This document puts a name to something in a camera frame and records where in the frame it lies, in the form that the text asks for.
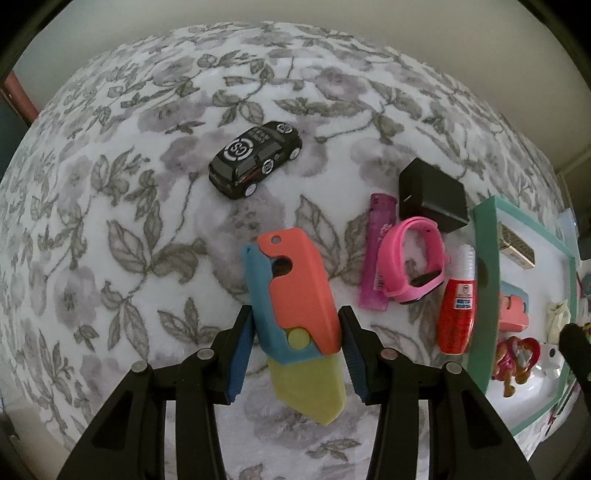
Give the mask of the teal white box lid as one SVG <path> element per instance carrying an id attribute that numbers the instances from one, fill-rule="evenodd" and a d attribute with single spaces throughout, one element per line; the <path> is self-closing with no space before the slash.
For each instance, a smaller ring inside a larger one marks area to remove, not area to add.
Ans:
<path id="1" fill-rule="evenodd" d="M 473 211 L 477 315 L 467 370 L 513 434 L 562 397 L 569 370 L 551 317 L 575 321 L 571 250 L 518 207 L 494 196 Z"/>

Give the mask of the black power adapter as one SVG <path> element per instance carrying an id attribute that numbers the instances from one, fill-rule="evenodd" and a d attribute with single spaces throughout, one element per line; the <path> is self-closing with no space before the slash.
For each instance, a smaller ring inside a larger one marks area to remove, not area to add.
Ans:
<path id="1" fill-rule="evenodd" d="M 469 223 L 464 185 L 420 158 L 399 175 L 399 216 L 425 217 L 435 221 L 442 233 L 452 233 Z"/>

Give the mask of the gold patterned lighter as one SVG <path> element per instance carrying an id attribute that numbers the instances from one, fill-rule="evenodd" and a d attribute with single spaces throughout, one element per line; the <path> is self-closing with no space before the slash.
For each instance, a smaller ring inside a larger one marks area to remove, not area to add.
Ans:
<path id="1" fill-rule="evenodd" d="M 536 266 L 534 249 L 502 222 L 497 224 L 499 251 L 523 270 Z"/>

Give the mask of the black toy car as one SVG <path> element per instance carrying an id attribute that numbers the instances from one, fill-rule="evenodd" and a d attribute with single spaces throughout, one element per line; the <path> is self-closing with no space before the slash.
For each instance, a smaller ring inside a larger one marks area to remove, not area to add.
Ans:
<path id="1" fill-rule="evenodd" d="M 303 148 L 294 126 L 270 121 L 254 126 L 225 145 L 208 165 L 208 179 L 229 199 L 248 198 L 260 182 Z"/>

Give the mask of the large orange blue toy knife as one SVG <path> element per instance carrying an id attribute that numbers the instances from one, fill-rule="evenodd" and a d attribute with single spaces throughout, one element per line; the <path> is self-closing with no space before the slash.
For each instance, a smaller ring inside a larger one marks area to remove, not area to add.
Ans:
<path id="1" fill-rule="evenodd" d="M 300 228 L 242 250 L 259 344 L 278 400 L 322 425 L 346 406 L 342 331 L 321 253 Z"/>

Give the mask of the pink puppy toy figure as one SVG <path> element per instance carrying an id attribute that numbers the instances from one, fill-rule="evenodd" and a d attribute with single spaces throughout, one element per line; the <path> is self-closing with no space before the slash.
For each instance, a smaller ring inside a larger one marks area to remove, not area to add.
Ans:
<path id="1" fill-rule="evenodd" d="M 503 397 L 511 398 L 514 384 L 525 384 L 540 359 L 540 343 L 532 337 L 510 336 L 497 345 L 492 380 L 503 384 Z"/>

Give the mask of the pink smart watch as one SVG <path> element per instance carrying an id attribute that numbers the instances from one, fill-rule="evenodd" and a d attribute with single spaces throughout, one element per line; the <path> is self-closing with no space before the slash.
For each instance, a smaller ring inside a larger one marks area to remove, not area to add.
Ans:
<path id="1" fill-rule="evenodd" d="M 448 261 L 435 221 L 419 216 L 403 220 L 380 243 L 377 266 L 382 293 L 400 304 L 417 302 L 444 282 Z"/>

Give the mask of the floral grey white blanket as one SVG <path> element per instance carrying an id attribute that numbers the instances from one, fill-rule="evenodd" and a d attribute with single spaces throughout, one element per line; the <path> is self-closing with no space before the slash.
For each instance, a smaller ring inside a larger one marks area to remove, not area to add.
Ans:
<path id="1" fill-rule="evenodd" d="M 254 126 L 300 132 L 248 198 L 208 179 Z M 105 52 L 46 104 L 1 182 L 1 415 L 40 479 L 57 476 L 104 400 L 144 360 L 181 361 L 228 327 L 242 246 L 299 227 L 339 304 L 359 295 L 370 195 L 415 158 L 499 195 L 551 232 L 564 207 L 545 155 L 426 63 L 334 30 L 184 27 Z"/>

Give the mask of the red glue bottle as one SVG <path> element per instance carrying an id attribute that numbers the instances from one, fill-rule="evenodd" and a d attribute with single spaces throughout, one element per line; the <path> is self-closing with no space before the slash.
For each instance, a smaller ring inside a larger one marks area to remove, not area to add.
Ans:
<path id="1" fill-rule="evenodd" d="M 442 353 L 462 355 L 468 348 L 476 318 L 476 251 L 469 244 L 457 247 L 442 299 L 437 339 Z"/>

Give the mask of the white plastic hair clip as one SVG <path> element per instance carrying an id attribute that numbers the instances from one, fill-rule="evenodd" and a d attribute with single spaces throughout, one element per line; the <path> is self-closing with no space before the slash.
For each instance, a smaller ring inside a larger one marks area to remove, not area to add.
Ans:
<path id="1" fill-rule="evenodd" d="M 571 321 L 569 301 L 550 302 L 546 310 L 546 332 L 560 333 L 561 330 Z"/>

